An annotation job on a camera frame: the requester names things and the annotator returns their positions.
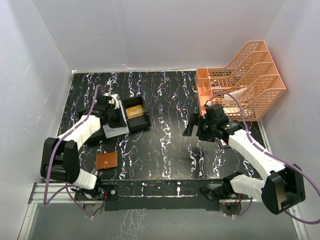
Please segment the white phone box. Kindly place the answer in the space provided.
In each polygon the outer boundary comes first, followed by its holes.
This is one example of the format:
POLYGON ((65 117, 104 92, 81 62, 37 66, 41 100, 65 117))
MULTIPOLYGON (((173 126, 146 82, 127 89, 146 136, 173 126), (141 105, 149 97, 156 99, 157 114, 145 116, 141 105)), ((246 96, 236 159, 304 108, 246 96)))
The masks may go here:
POLYGON ((229 148, 230 146, 227 145, 222 139, 219 139, 218 140, 218 143, 219 143, 219 146, 222 148, 222 149, 225 149, 225 148, 229 148))

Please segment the gold credit card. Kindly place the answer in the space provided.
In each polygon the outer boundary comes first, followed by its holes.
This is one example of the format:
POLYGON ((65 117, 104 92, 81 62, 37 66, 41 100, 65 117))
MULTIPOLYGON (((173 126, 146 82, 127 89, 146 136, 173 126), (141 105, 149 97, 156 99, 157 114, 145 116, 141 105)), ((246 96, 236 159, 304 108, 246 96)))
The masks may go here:
POLYGON ((145 110, 142 104, 135 105, 126 109, 126 114, 129 119, 143 116, 145 110))

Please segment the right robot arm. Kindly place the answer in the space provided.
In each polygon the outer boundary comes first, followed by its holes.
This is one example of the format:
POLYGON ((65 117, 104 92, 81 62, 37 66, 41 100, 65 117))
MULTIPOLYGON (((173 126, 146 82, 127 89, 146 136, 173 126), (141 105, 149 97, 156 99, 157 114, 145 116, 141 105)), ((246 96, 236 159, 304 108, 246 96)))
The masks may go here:
POLYGON ((270 156, 270 153, 251 137, 245 125, 229 120, 220 104, 206 105, 206 113, 192 113, 183 136, 190 137, 194 127, 200 141, 223 140, 240 153, 259 173, 260 178, 232 173, 214 189, 201 187, 207 199, 224 199, 232 195, 246 195, 278 215, 306 199, 304 179, 297 165, 289 166, 270 156))

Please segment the brown leather card holder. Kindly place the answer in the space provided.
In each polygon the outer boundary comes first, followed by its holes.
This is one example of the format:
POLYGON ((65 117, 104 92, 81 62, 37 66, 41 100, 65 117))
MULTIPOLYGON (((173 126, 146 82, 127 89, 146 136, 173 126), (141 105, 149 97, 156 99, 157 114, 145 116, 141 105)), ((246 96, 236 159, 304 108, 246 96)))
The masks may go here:
POLYGON ((118 153, 107 152, 96 155, 96 169, 108 170, 110 168, 116 168, 118 166, 118 153))

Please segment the black bin with gold card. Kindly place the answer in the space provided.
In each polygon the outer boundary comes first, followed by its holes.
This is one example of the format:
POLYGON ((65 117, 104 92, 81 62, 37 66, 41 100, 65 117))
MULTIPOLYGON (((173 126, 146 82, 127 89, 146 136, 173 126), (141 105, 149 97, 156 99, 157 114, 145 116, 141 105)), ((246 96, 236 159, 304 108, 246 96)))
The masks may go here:
POLYGON ((129 132, 138 132, 151 127, 149 112, 142 96, 135 96, 122 101, 129 132))

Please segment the white blue item in organizer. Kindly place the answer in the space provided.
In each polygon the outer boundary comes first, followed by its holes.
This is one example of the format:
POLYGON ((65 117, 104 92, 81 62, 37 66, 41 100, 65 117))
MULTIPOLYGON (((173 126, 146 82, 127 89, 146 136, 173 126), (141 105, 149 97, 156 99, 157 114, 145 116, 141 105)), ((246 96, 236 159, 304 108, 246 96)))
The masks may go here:
POLYGON ((240 109, 238 107, 225 107, 223 108, 223 110, 226 114, 235 114, 240 112, 240 109))

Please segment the white paper in organizer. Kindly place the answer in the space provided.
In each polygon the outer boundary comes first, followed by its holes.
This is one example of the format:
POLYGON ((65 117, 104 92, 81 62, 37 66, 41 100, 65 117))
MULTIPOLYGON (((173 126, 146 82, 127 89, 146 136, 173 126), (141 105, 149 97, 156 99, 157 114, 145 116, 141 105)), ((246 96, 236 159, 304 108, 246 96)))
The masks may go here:
POLYGON ((239 90, 236 90, 236 91, 233 91, 233 92, 230 92, 229 94, 224 94, 223 95, 223 99, 224 100, 228 100, 228 101, 232 101, 233 98, 238 98, 241 94, 243 94, 245 91, 247 90, 247 87, 244 87, 244 88, 241 88, 239 90))

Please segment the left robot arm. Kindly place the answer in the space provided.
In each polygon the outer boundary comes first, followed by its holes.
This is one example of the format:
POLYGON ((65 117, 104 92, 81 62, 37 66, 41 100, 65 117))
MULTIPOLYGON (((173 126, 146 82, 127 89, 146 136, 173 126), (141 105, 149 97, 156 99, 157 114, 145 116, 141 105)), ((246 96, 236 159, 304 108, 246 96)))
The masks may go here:
POLYGON ((80 167, 79 150, 85 143, 99 142, 129 132, 118 94, 100 94, 92 110, 80 112, 79 121, 58 137, 44 141, 40 175, 93 190, 98 177, 80 167))

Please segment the white plastic bin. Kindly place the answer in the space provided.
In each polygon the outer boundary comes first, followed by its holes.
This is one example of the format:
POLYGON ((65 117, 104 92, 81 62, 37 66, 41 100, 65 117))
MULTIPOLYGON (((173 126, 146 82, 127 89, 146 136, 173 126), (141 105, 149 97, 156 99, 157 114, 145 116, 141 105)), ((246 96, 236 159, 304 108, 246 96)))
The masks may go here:
POLYGON ((128 128, 128 124, 127 124, 127 120, 126 120, 126 116, 125 116, 125 112, 124 112, 124 107, 123 107, 122 101, 119 100, 118 104, 119 104, 119 107, 120 107, 122 120, 124 121, 124 126, 117 127, 117 128, 111 128, 108 124, 104 125, 102 127, 102 129, 103 129, 104 134, 105 134, 107 139, 113 138, 113 137, 117 137, 117 136, 120 136, 120 135, 125 135, 125 134, 128 134, 130 132, 129 128, 128 128))

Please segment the orange mesh file organizer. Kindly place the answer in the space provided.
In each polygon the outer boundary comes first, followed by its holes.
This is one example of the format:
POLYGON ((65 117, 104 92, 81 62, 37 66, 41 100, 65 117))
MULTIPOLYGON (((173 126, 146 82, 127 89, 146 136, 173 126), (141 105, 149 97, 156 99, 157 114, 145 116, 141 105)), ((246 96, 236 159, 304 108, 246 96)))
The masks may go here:
MULTIPOLYGON (((201 115, 211 101, 223 108, 239 108, 246 121, 259 121, 286 90, 264 40, 245 43, 227 66, 197 68, 195 86, 201 115), (224 100, 224 94, 242 88, 247 90, 239 97, 224 100)), ((226 115, 232 120, 242 118, 240 112, 226 115)))

